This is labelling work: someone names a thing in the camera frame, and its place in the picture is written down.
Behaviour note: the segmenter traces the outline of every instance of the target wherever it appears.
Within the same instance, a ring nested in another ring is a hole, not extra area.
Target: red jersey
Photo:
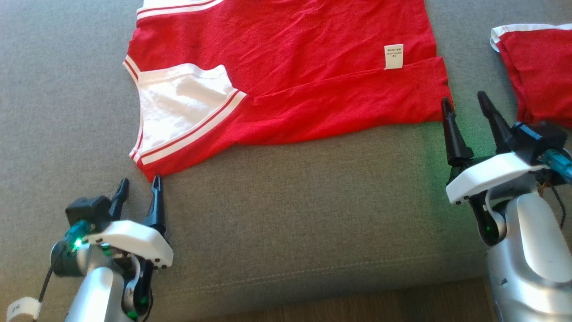
[[[518,100],[519,121],[572,127],[572,23],[519,23],[493,28]]]
[[[147,0],[124,64],[150,179],[233,144],[437,121],[450,96],[423,0]]]

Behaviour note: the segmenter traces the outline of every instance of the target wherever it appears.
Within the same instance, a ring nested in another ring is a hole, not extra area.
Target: wooden floor
[[[496,321],[483,278],[291,305],[201,322]]]

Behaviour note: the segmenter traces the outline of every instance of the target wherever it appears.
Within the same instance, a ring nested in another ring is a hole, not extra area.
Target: teal connector
[[[89,234],[91,230],[92,227],[88,222],[80,220],[67,231],[63,240],[68,246],[75,246],[76,240],[82,239]]]
[[[542,156],[542,163],[556,171],[564,180],[572,183],[572,161],[556,150],[548,150]]]

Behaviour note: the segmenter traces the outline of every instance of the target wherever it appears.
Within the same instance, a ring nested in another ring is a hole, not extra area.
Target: clothing label
[[[386,69],[403,67],[403,44],[387,45],[386,49]]]
[[[6,321],[10,322],[13,318],[20,314],[31,315],[34,319],[38,318],[39,310],[42,308],[42,303],[32,297],[23,297],[16,302],[10,304],[6,312]]]

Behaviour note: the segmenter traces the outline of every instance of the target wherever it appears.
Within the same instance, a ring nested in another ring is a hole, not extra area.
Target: red and white stripe
[[[223,0],[195,0],[195,1],[145,1],[143,7],[137,10],[137,19],[150,17],[152,15],[172,14],[182,12],[201,11],[214,7],[221,3]]]
[[[131,57],[129,57],[129,56],[125,57],[125,61],[123,62],[123,66],[125,66],[125,68],[129,72],[129,74],[133,78],[133,81],[135,82],[135,84],[138,84],[139,83],[139,73],[141,73],[141,71],[137,67],[137,64],[135,64],[135,62],[131,59]]]
[[[141,114],[139,117],[139,133],[137,134],[137,141],[135,142],[135,146],[129,153],[129,157],[133,159],[137,163],[139,159],[141,159],[141,154],[139,154],[139,149],[141,148],[141,142],[143,141],[143,115]]]
[[[544,23],[515,23],[513,25],[498,26],[491,29],[491,47],[499,52],[496,44],[501,41],[501,36],[506,33],[512,32],[532,32],[536,30],[546,30],[546,29],[561,29],[561,30],[572,30],[572,23],[566,25],[547,25]]]

